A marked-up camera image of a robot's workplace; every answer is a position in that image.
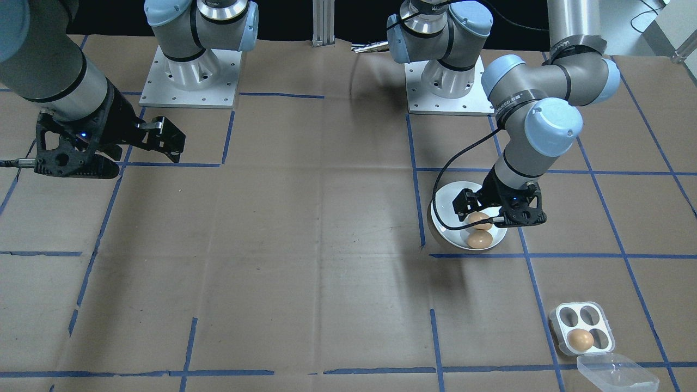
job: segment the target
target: black band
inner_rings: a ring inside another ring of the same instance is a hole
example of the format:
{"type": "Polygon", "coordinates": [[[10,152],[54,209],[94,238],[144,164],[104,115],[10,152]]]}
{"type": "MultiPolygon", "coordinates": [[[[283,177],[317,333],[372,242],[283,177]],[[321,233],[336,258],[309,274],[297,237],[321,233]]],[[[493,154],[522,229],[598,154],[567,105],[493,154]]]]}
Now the black band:
{"type": "Polygon", "coordinates": [[[443,55],[443,59],[448,57],[452,53],[452,43],[455,41],[455,25],[452,19],[447,19],[447,49],[443,55]]]}
{"type": "Polygon", "coordinates": [[[211,19],[211,18],[209,18],[209,17],[206,17],[204,14],[201,14],[201,16],[202,16],[206,21],[208,21],[208,22],[210,22],[210,23],[214,23],[214,24],[232,24],[232,23],[235,23],[235,22],[237,22],[238,20],[241,20],[242,18],[244,18],[245,15],[247,14],[247,11],[249,11],[249,10],[250,10],[250,4],[247,3],[247,6],[245,7],[245,9],[244,9],[239,15],[237,15],[237,16],[235,16],[235,17],[231,17],[230,19],[217,20],[217,19],[211,19]]]}
{"type": "Polygon", "coordinates": [[[34,103],[48,103],[48,102],[54,102],[56,100],[59,100],[61,98],[65,98],[68,96],[70,93],[75,91],[77,87],[82,83],[82,81],[85,79],[85,75],[87,74],[87,58],[85,57],[84,53],[82,54],[82,68],[80,69],[80,73],[77,74],[77,78],[75,81],[68,86],[67,89],[61,91],[60,93],[50,96],[48,98],[41,98],[41,99],[32,99],[32,98],[24,98],[27,101],[34,102],[34,103]]]}
{"type": "Polygon", "coordinates": [[[475,63],[475,64],[472,64],[472,65],[469,66],[469,67],[456,67],[456,66],[451,66],[450,64],[446,63],[446,62],[443,61],[443,60],[438,60],[438,63],[439,63],[440,65],[446,67],[447,69],[453,70],[453,71],[455,71],[455,72],[465,72],[466,70],[470,70],[470,69],[474,68],[475,65],[477,65],[477,64],[475,63]]]}
{"type": "Polygon", "coordinates": [[[421,15],[440,15],[447,10],[448,6],[448,4],[431,4],[422,0],[411,0],[410,3],[421,15]]]}
{"type": "Polygon", "coordinates": [[[199,51],[198,53],[193,54],[189,57],[172,57],[172,56],[167,56],[164,53],[162,53],[162,54],[164,54],[164,56],[167,57],[168,59],[170,59],[172,61],[176,61],[177,63],[185,63],[187,61],[194,61],[195,59],[198,59],[199,57],[203,56],[205,52],[206,52],[205,49],[201,49],[201,51],[199,51]]]}
{"type": "Polygon", "coordinates": [[[68,26],[70,26],[72,24],[72,11],[70,7],[68,7],[66,0],[58,0],[58,2],[66,9],[66,14],[68,14],[68,26]]]}
{"type": "Polygon", "coordinates": [[[566,37],[552,46],[552,48],[549,50],[549,60],[545,61],[543,64],[549,65],[554,63],[562,52],[565,52],[572,47],[586,47],[590,50],[584,50],[585,52],[598,52],[603,54],[607,48],[607,45],[607,41],[600,36],[577,35],[566,37]]]}
{"type": "Polygon", "coordinates": [[[561,68],[564,76],[567,78],[567,94],[564,97],[564,100],[568,101],[569,97],[571,96],[571,75],[569,75],[569,71],[566,69],[566,67],[560,66],[559,64],[554,65],[561,68]]]}
{"type": "Polygon", "coordinates": [[[203,49],[204,46],[201,44],[201,40],[199,39],[199,30],[196,28],[197,10],[198,8],[194,6],[189,7],[189,24],[191,25],[191,37],[194,38],[194,43],[196,44],[196,46],[203,49]]]}
{"type": "Polygon", "coordinates": [[[542,90],[523,90],[504,99],[501,103],[496,105],[496,109],[494,110],[497,125],[499,128],[505,128],[508,118],[511,117],[520,107],[530,102],[542,100],[547,97],[548,95],[542,90]]]}
{"type": "Polygon", "coordinates": [[[528,176],[527,174],[520,173],[518,170],[515,170],[513,165],[511,165],[511,162],[508,162],[508,158],[506,158],[506,151],[503,152],[503,161],[506,162],[506,166],[508,166],[509,169],[511,169],[511,172],[518,174],[521,177],[525,177],[527,179],[538,179],[542,177],[542,174],[539,176],[528,176]]]}

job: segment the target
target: light blue joint cap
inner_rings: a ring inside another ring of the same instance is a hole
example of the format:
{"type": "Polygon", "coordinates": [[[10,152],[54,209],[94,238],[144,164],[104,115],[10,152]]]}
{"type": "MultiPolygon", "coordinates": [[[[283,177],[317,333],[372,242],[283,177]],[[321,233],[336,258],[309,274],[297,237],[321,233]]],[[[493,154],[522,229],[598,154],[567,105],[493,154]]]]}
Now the light blue joint cap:
{"type": "Polygon", "coordinates": [[[485,38],[491,33],[493,17],[489,9],[476,1],[462,1],[450,5],[455,22],[472,34],[485,38]]]}
{"type": "Polygon", "coordinates": [[[189,9],[192,0],[145,0],[145,15],[152,27],[175,20],[189,9]]]}
{"type": "Polygon", "coordinates": [[[240,41],[240,52],[249,52],[256,46],[256,34],[259,31],[259,7],[253,1],[248,3],[245,31],[240,41]]]}
{"type": "MultiPolygon", "coordinates": [[[[397,23],[398,19],[396,15],[392,15],[388,18],[388,27],[397,23]]],[[[404,40],[404,32],[401,30],[401,26],[398,24],[392,27],[388,31],[388,42],[390,43],[390,54],[395,62],[399,64],[410,63],[409,52],[406,49],[406,41],[404,40]]]]}
{"type": "Polygon", "coordinates": [[[20,50],[29,32],[29,2],[0,0],[0,63],[20,50]]]}
{"type": "Polygon", "coordinates": [[[484,92],[487,93],[487,98],[508,71],[521,64],[525,64],[525,61],[515,54],[506,54],[492,61],[482,75],[482,87],[484,87],[484,92]]]}
{"type": "Polygon", "coordinates": [[[589,105],[608,100],[611,96],[615,95],[618,87],[620,86],[620,81],[622,78],[620,76],[620,69],[617,68],[617,64],[615,64],[615,62],[612,60],[603,60],[605,60],[605,63],[608,65],[608,81],[605,83],[605,87],[603,88],[603,91],[601,91],[598,98],[596,98],[589,105]]]}
{"type": "Polygon", "coordinates": [[[561,98],[545,98],[535,103],[525,118],[525,134],[540,154],[558,157],[567,152],[583,129],[578,109],[561,98]]]}

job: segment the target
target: white plate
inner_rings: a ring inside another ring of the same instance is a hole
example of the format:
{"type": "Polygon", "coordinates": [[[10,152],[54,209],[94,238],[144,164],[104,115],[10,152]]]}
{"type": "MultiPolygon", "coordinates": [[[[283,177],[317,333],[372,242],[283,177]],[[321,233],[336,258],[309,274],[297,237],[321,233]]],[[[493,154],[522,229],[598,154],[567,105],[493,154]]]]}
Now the white plate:
{"type": "MultiPolygon", "coordinates": [[[[464,188],[469,188],[473,192],[477,192],[479,189],[481,189],[481,187],[482,186],[477,183],[469,181],[458,181],[454,183],[449,183],[446,186],[443,186],[441,189],[439,189],[438,192],[436,192],[436,206],[438,207],[438,214],[441,217],[443,223],[450,227],[464,226],[465,222],[460,222],[459,217],[452,209],[452,201],[455,200],[455,197],[457,197],[460,191],[462,191],[464,188]]],[[[443,227],[443,225],[441,225],[440,222],[438,222],[438,219],[436,218],[436,213],[434,213],[432,203],[429,203],[429,207],[431,209],[431,221],[436,226],[438,233],[440,233],[441,236],[447,242],[451,243],[452,245],[455,245],[458,248],[475,251],[491,249],[494,246],[497,246],[498,243],[500,243],[501,240],[503,240],[503,237],[506,235],[507,229],[492,226],[491,229],[487,230],[493,237],[493,242],[491,242],[491,246],[484,249],[470,248],[467,246],[467,238],[470,236],[470,233],[467,232],[467,230],[446,229],[445,227],[443,227]]],[[[501,207],[489,207],[487,209],[483,209],[482,212],[487,214],[488,216],[498,216],[498,212],[500,209],[501,207]]]]}

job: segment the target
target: bolt hole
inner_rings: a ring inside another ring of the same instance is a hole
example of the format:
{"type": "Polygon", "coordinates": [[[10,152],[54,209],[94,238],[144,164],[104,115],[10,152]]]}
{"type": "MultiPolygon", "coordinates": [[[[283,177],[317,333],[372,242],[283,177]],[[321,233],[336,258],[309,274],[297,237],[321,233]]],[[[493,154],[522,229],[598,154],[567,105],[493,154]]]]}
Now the bolt hole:
{"type": "Polygon", "coordinates": [[[58,154],[56,156],[56,165],[65,166],[70,161],[70,157],[67,154],[58,154]]]}

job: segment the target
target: container lid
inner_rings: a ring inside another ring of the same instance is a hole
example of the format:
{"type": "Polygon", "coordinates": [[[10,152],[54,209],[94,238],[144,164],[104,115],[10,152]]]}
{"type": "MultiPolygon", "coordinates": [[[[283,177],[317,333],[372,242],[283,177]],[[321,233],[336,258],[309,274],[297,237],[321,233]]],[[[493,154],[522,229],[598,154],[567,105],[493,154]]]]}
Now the container lid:
{"type": "Polygon", "coordinates": [[[580,355],[579,372],[603,392],[656,392],[659,380],[626,356],[580,355]]]}

